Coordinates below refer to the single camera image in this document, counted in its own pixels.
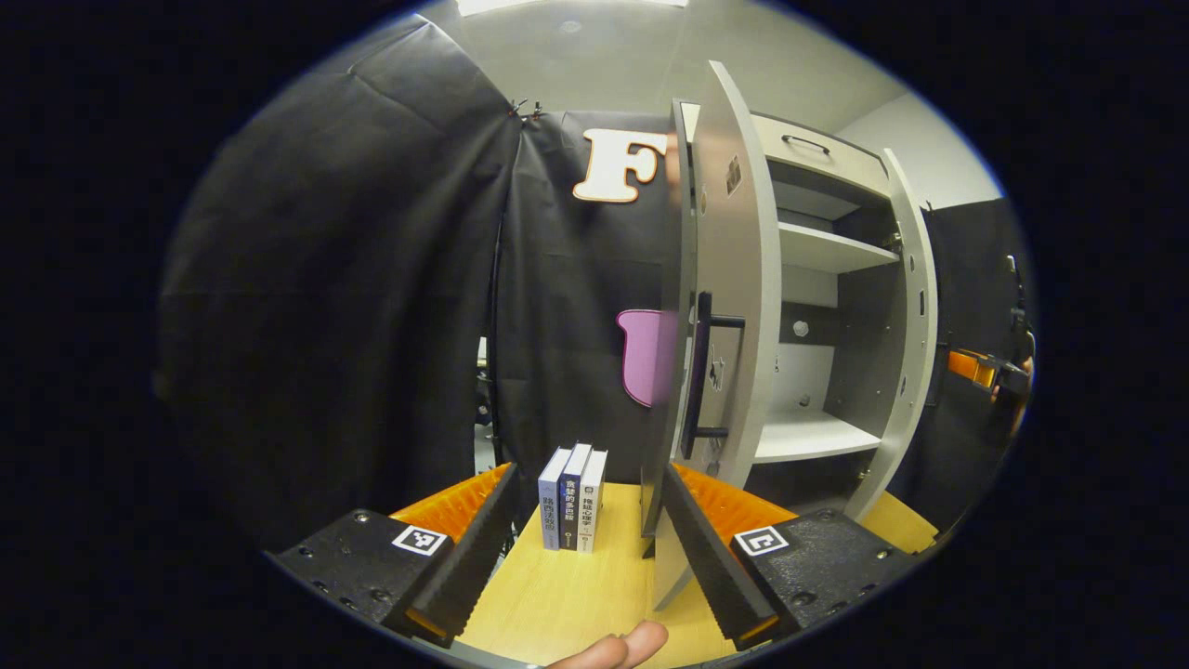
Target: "blue book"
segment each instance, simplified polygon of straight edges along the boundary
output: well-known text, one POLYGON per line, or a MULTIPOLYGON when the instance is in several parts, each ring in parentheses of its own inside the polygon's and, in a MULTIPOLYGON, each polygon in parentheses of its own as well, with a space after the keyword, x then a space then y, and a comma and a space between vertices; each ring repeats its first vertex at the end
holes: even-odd
POLYGON ((570 461, 570 449, 558 449, 536 480, 541 498, 541 539, 546 550, 558 550, 558 480, 570 461))
POLYGON ((559 543, 562 550, 578 550, 578 482, 590 454, 590 444, 574 444, 570 462, 558 481, 558 504, 561 507, 559 543))

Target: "black handle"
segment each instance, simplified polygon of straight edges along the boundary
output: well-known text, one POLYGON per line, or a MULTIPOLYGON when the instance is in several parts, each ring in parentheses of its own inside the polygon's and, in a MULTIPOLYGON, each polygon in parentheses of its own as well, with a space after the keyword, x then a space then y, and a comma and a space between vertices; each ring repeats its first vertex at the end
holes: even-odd
POLYGON ((698 428, 702 417, 702 393, 706 387, 706 359, 710 358, 710 328, 743 328, 746 320, 734 315, 712 315, 711 294, 698 292, 698 322, 693 330, 693 370, 690 372, 690 395, 685 404, 685 425, 681 429, 681 457, 690 460, 693 455, 693 441, 697 438, 725 440, 726 428, 698 428))
POLYGON ((830 149, 828 146, 823 146, 823 145, 818 144, 817 141, 813 141, 812 139, 806 139, 804 137, 795 137, 793 134, 781 135, 781 139, 784 139, 785 141, 788 141, 789 139, 795 139, 798 141, 804 141, 806 144, 812 144, 812 145, 817 146, 818 149, 822 149, 822 152, 825 153, 826 156, 830 154, 830 149))

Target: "wooden table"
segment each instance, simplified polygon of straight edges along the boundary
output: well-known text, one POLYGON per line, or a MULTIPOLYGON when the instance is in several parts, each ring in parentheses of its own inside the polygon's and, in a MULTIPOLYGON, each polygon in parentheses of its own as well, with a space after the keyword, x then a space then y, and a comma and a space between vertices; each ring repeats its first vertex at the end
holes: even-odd
POLYGON ((696 579, 663 611, 650 611, 653 560, 640 557, 640 486, 604 486, 594 553, 545 550, 535 511, 479 597, 459 642, 546 665, 648 619, 665 625, 669 639, 643 668, 681 667, 736 652, 696 579))

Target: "white shelf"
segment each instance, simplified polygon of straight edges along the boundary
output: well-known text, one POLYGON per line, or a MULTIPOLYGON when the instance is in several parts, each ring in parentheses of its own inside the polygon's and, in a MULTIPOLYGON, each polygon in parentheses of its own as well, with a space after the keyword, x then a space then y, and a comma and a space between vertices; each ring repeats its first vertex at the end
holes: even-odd
POLYGON ((811 460, 874 449, 880 440, 820 410, 769 415, 755 463, 811 460))
POLYGON ((900 255, 812 227, 780 222, 780 263, 845 273, 900 261, 900 255))

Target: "white book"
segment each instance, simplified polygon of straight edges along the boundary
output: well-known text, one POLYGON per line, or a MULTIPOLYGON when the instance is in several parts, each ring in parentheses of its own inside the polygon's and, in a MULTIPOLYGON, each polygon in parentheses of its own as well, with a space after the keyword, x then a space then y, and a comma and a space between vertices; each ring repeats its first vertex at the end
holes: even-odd
POLYGON ((578 482, 586 467, 586 457, 591 453, 590 444, 574 444, 570 462, 561 471, 558 481, 558 542, 562 550, 578 550, 578 482))
POLYGON ((592 452, 583 471, 578 496, 578 553, 594 553, 594 530, 598 510, 603 506, 603 476, 606 472, 606 452, 592 452))
POLYGON ((553 452, 536 480, 537 497, 541 498, 541 538, 546 550, 558 550, 558 480, 561 469, 570 462, 570 449, 553 452))

